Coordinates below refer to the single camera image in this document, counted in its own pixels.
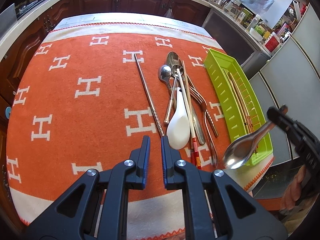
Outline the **person's right hand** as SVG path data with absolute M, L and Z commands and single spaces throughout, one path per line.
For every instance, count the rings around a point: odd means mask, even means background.
M 292 210 L 295 206 L 296 201 L 301 196 L 302 191 L 302 181 L 305 178 L 306 166 L 303 165 L 298 173 L 294 176 L 293 181 L 289 184 L 285 193 L 281 199 L 280 211 L 282 210 Z

